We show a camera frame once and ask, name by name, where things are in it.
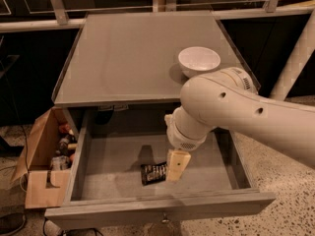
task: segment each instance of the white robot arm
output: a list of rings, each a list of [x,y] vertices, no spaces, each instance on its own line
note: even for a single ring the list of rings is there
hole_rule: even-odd
[[[165,116],[175,148],[194,150],[221,127],[315,167],[315,107],[257,95],[242,69],[193,77],[183,86],[180,100],[182,106]]]

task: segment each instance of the open drawer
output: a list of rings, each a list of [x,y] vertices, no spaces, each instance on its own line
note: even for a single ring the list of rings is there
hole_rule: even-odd
[[[45,216],[62,229],[168,222],[260,212],[274,199],[250,179],[233,133],[216,129],[177,183],[143,186],[141,164],[166,161],[165,113],[172,104],[143,104],[95,124],[88,109],[62,207]]]

